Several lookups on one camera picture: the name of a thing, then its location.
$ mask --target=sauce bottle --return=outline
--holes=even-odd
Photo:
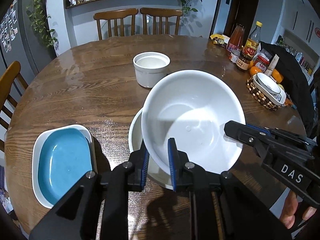
[[[253,58],[256,54],[257,48],[260,43],[260,29],[262,27],[261,22],[256,22],[256,27],[253,32],[249,35],[247,42],[244,46],[242,53],[249,58]]]
[[[227,51],[228,51],[229,55],[233,49],[241,50],[243,36],[244,36],[244,30],[245,30],[245,28],[242,25],[237,24],[235,30],[233,31],[233,33],[230,37],[228,45],[227,45]]]

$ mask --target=refrigerator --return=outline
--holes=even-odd
[[[0,30],[0,76],[17,60],[21,64],[20,73],[28,84],[57,57],[54,48],[46,48],[31,27],[26,9],[30,4],[31,0],[14,0],[1,20]],[[18,102],[23,92],[23,88],[15,80],[11,96]]]

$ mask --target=cabinet handle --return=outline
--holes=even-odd
[[[310,33],[311,23],[312,23],[312,21],[310,21],[310,26],[309,26],[309,30],[308,30],[308,35],[307,35],[307,39],[306,39],[306,41],[307,41],[307,40],[308,40],[308,38],[309,38],[309,33]]]
[[[296,26],[297,17],[298,17],[298,11],[297,11],[297,14],[296,14],[296,19],[294,20],[294,25],[293,25],[293,29],[292,29],[293,31],[294,31],[294,28]]]
[[[315,23],[313,22],[312,23],[312,28],[311,28],[311,33],[310,33],[310,37],[309,37],[309,41],[308,42],[310,42],[310,40],[311,40],[311,36],[312,36],[312,33],[313,33],[313,27],[315,26]]]

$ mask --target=screw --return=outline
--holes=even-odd
[[[225,179],[231,179],[231,177],[232,177],[232,173],[229,172],[229,171],[223,171],[223,172],[221,173],[221,175],[222,175]]]
[[[122,163],[122,166],[126,169],[131,168],[132,167],[132,163],[131,162],[124,162]]]
[[[192,163],[192,162],[187,162],[185,165],[184,165],[187,169],[192,169],[195,167],[195,164]]]
[[[94,176],[96,175],[96,173],[94,171],[88,171],[85,176],[88,178],[88,179],[91,179],[93,178]]]

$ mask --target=potted vine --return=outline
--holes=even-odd
[[[31,5],[27,6],[27,14],[31,21],[33,30],[39,34],[43,44],[48,48],[53,46],[58,40],[51,36],[54,29],[49,29],[48,18],[45,12],[45,0],[31,0]]]
[[[197,12],[198,10],[196,8],[192,7],[192,1],[195,0],[180,0],[181,1],[181,5],[182,5],[182,16],[181,19],[185,18],[188,13],[190,13],[191,11],[193,12]]]

